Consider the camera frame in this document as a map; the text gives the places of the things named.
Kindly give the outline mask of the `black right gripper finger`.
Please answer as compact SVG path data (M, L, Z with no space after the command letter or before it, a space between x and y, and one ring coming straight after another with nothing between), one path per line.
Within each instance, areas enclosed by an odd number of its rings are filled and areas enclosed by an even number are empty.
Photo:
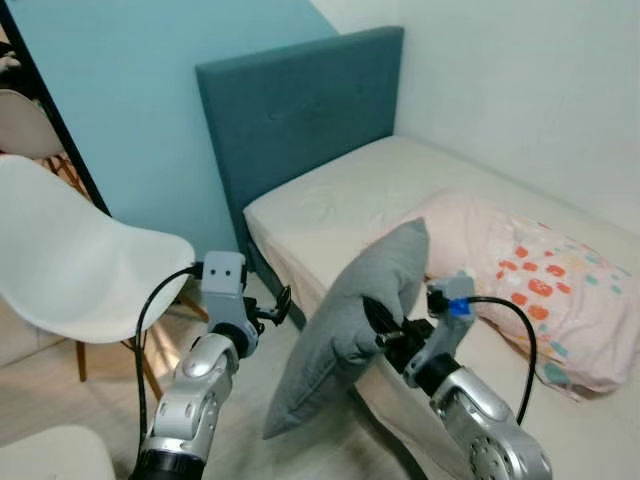
M362 297L365 316L370 328L376 333L376 340L397 340L404 335L401 325L397 323L396 315L389 308L375 298Z

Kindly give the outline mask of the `grey square pillow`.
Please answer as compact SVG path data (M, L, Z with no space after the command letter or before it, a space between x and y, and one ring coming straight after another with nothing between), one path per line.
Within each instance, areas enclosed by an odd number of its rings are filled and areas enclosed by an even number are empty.
M262 426L273 439L333 406L380 355L364 298L401 323L417 303L428 265L429 234L413 219L366 247L335 279L294 343Z

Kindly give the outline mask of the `pink patterned pillow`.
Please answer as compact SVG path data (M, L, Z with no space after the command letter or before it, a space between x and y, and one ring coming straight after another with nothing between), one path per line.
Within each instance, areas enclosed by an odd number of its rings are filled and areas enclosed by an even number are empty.
M426 275L466 273L479 296L525 312L538 376L576 394L608 394L630 381L639 353L635 276L548 225L444 189L403 215L428 230Z

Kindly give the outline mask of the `white shell chair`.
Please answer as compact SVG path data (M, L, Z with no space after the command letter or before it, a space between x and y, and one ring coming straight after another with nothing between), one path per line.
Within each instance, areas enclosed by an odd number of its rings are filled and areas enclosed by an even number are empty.
M27 323L76 343L128 344L183 288L157 284L195 262L187 239L110 218L27 157L0 155L0 297Z

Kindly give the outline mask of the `beige shell chair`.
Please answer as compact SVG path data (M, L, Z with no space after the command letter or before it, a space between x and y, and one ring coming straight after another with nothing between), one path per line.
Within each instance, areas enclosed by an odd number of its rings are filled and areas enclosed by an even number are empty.
M14 90L0 90L0 151L40 160L65 147L41 106Z

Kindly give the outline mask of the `beige bed mattress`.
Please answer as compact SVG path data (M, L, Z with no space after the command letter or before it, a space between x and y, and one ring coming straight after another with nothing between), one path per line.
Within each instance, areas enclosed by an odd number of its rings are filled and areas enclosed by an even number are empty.
M293 285L303 314L312 316L358 253L444 189L484 198L588 244L634 275L637 285L637 241L626 230L399 136L317 166L256 198L243 214L253 244L279 278ZM524 324L498 305L499 298L485 297L457 360L516 410L529 361ZM576 396L549 387L536 374L524 429L547 453L554 480L639 480L636 372L612 393Z

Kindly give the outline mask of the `teal upholstered headboard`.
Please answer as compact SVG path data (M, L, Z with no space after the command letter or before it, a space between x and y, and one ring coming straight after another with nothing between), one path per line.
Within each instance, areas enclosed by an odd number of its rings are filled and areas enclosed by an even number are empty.
M197 65L198 95L232 215L265 193L392 134L404 28L384 26Z

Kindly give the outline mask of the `white rounded stool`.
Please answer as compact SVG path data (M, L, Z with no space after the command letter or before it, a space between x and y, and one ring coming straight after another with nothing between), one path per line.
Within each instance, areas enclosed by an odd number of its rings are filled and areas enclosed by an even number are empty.
M0 480L116 480L116 475L99 434L61 425L0 445Z

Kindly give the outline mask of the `black door frame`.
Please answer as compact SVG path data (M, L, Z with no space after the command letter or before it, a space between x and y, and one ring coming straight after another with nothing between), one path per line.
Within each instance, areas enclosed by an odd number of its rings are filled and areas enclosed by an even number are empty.
M52 129L54 129L56 136L58 136L61 146L67 150L70 164L76 169L79 182L86 188L88 198L90 198L90 201L97 209L111 216L113 212L111 212L108 205L105 204L105 200L101 196L100 188L97 187L95 179L92 178L91 170L84 164L81 151L78 150L72 134L68 131L67 124L65 124L63 116L61 116L58 105L55 104L54 97L51 96L49 87L47 87L47 83L44 77L42 77L42 72L40 68L38 68L35 56L33 56L31 50L29 50L29 46L26 40L24 40L22 32L20 32L17 20L15 20L12 13L10 13L8 5L4 3L0 3L0 29L4 31L6 41L14 47L15 54L17 54L20 63L22 63L24 68L31 70L32 76L35 77L37 100L40 101L42 109L49 115Z

